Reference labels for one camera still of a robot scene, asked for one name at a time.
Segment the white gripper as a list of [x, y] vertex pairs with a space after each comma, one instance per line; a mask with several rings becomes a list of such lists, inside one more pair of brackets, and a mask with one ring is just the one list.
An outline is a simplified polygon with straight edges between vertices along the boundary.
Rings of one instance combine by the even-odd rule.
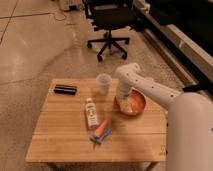
[[128, 100], [131, 93], [131, 86], [126, 83], [119, 83], [116, 89], [116, 100], [121, 109], [128, 109], [131, 104]]

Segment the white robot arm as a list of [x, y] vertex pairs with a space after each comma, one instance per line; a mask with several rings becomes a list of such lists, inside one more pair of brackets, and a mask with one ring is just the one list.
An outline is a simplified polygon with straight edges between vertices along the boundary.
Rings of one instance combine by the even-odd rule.
[[194, 92], [181, 92], [139, 75], [140, 66], [129, 63], [116, 69], [116, 99], [125, 114], [136, 88], [167, 110], [166, 171], [213, 171], [213, 102]]

